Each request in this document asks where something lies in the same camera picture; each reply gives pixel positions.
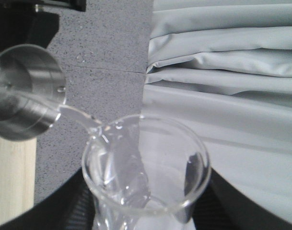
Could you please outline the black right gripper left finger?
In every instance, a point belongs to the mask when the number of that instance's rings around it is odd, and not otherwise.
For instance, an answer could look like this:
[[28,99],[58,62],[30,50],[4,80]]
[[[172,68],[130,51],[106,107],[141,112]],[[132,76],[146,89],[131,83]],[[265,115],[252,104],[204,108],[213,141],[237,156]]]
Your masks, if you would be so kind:
[[0,225],[0,230],[91,230],[93,195],[79,169],[42,202]]

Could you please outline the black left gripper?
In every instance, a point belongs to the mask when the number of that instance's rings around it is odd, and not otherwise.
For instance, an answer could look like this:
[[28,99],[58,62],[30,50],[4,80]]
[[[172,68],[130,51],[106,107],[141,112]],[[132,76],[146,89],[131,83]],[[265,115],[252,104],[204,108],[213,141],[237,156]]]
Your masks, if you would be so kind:
[[44,7],[86,11],[84,0],[0,0],[0,52],[16,45],[48,47],[59,30],[59,15]]

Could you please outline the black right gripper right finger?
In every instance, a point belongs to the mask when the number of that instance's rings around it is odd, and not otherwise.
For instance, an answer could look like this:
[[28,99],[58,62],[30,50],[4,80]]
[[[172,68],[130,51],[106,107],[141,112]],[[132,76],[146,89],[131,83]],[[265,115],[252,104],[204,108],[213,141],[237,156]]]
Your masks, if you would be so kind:
[[210,182],[196,201],[198,230],[292,230],[292,224],[265,210],[211,170]]

